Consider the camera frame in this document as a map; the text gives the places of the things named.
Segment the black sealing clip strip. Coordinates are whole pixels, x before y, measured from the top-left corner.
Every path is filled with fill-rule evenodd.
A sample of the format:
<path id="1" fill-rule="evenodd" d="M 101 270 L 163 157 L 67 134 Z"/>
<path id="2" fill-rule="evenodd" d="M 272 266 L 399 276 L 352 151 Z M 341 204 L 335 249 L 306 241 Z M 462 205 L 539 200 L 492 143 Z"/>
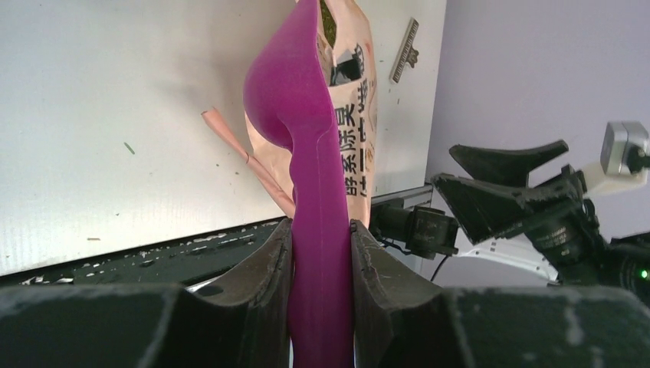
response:
<path id="1" fill-rule="evenodd" d="M 406 67 L 414 68 L 419 59 L 419 51 L 414 48 L 414 40 L 419 30 L 419 22 L 410 18 L 399 52 L 389 74 L 389 81 L 398 84 Z"/>

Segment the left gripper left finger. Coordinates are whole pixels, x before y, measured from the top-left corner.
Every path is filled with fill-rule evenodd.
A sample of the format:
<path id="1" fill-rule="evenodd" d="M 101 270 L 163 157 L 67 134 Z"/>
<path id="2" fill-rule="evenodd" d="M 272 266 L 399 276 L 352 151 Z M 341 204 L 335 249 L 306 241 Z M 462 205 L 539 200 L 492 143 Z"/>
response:
<path id="1" fill-rule="evenodd" d="M 291 220 L 196 292 L 178 284 L 1 291 L 3 367 L 286 367 Z"/>

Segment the pink cat litter bag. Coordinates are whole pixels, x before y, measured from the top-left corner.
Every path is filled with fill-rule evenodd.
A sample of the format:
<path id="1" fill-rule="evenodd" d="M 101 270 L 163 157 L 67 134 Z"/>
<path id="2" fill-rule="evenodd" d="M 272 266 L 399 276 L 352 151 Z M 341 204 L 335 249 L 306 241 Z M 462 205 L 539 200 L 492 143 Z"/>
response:
<path id="1" fill-rule="evenodd" d="M 317 47 L 339 130 L 348 213 L 351 219 L 368 225 L 374 192 L 378 100 L 369 19 L 355 1 L 322 1 L 320 10 Z M 268 142 L 247 121 L 252 145 L 248 152 L 218 110 L 207 110 L 202 118 L 244 160 L 282 212 L 293 217 L 289 151 Z"/>

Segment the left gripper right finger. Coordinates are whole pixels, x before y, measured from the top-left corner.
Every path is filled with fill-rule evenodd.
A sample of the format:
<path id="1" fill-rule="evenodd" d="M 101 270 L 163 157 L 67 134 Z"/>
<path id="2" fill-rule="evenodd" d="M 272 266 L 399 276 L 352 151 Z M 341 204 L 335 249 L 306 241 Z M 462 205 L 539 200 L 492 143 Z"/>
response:
<path id="1" fill-rule="evenodd" d="M 350 224 L 359 367 L 647 367 L 649 310 L 613 287 L 444 289 Z"/>

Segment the magenta plastic scoop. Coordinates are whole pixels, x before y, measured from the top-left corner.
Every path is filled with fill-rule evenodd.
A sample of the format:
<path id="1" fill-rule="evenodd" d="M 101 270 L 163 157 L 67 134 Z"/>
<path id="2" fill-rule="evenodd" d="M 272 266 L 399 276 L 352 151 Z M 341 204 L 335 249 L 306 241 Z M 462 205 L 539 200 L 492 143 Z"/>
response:
<path id="1" fill-rule="evenodd" d="M 248 69 L 251 124 L 291 152 L 296 206 L 288 325 L 296 367 L 351 367 L 350 220 L 338 128 L 317 54 L 316 1 L 300 1 Z"/>

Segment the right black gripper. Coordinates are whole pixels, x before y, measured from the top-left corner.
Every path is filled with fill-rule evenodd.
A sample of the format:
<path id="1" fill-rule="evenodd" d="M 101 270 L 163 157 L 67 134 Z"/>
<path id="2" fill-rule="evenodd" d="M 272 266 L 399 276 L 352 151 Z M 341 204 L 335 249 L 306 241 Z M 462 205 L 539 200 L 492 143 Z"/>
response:
<path id="1" fill-rule="evenodd" d="M 648 305 L 648 232 L 606 241 L 576 179 L 526 187 L 532 171 L 568 151 L 564 140 L 531 149 L 454 145 L 451 157 L 472 179 L 439 174 L 433 186 L 473 245 L 524 233 L 560 285 L 618 287 Z"/>

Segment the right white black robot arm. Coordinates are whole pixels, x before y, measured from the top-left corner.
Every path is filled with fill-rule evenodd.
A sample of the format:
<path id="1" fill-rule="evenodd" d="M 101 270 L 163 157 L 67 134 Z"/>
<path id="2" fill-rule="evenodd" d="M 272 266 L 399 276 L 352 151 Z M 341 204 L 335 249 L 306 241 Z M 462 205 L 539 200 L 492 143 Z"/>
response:
<path id="1" fill-rule="evenodd" d="M 648 233 L 606 240 L 582 170 L 564 166 L 529 185 L 534 169 L 567 151 L 563 140 L 532 149 L 453 146 L 450 155 L 465 176 L 432 179 L 447 209 L 375 205 L 370 231 L 405 255 L 483 258 L 549 285 L 618 287 L 648 303 Z"/>

